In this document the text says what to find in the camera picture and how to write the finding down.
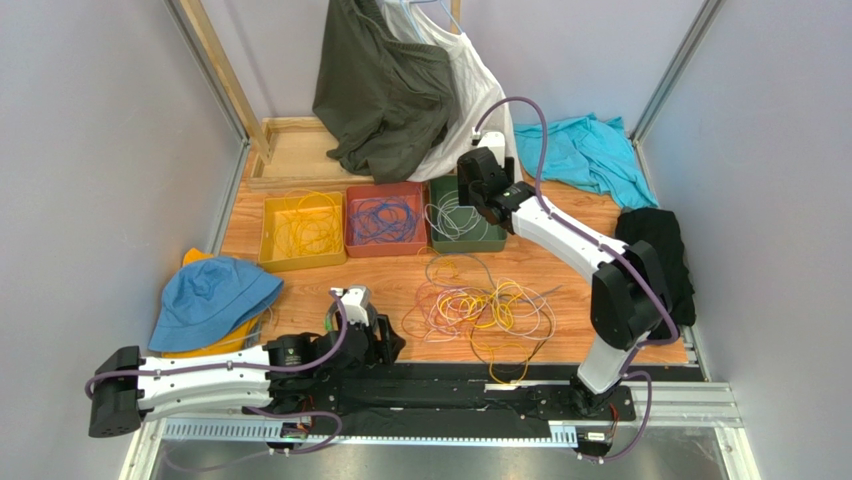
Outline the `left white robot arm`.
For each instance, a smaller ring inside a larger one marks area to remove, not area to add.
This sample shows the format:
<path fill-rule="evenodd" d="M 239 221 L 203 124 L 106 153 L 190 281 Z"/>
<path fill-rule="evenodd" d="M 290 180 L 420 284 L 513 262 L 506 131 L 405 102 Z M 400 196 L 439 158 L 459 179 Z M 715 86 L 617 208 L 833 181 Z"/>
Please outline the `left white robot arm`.
<path fill-rule="evenodd" d="M 239 351 L 193 358 L 145 357 L 137 346 L 116 350 L 87 380 L 88 435 L 112 438 L 146 421 L 206 409 L 296 407 L 316 384 L 351 371 L 391 366 L 406 346 L 388 316 L 343 322 L 324 334 L 282 335 Z"/>

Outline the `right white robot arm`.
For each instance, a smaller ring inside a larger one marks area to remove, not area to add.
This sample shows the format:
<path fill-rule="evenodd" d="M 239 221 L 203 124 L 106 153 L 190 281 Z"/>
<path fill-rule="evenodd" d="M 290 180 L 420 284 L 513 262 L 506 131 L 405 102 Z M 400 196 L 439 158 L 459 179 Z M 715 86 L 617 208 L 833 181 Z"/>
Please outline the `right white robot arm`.
<path fill-rule="evenodd" d="M 458 200 L 491 225 L 546 249 L 591 287 L 593 344 L 570 380 L 568 407 L 589 418 L 607 408 L 637 352 L 680 336 L 656 250 L 587 227 L 547 199 L 539 184 L 516 182 L 508 163 L 478 147 L 457 161 Z"/>

